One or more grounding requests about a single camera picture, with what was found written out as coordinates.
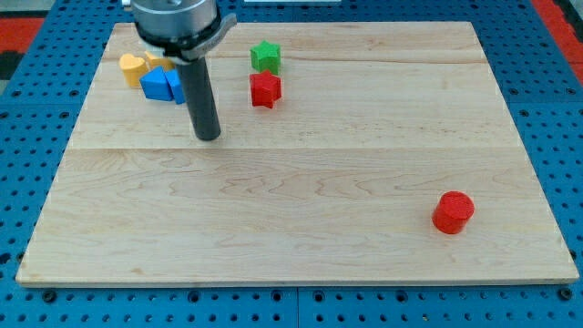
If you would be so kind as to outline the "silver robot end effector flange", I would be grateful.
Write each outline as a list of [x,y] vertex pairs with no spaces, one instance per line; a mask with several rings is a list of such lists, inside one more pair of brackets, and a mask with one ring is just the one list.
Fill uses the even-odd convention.
[[140,38],[175,62],[203,58],[237,25],[216,0],[132,0],[131,9]]

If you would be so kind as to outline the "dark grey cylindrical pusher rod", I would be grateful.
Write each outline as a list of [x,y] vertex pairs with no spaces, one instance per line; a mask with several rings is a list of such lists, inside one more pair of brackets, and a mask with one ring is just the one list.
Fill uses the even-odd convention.
[[220,121],[206,58],[178,65],[177,71],[195,136],[203,141],[218,138],[221,133]]

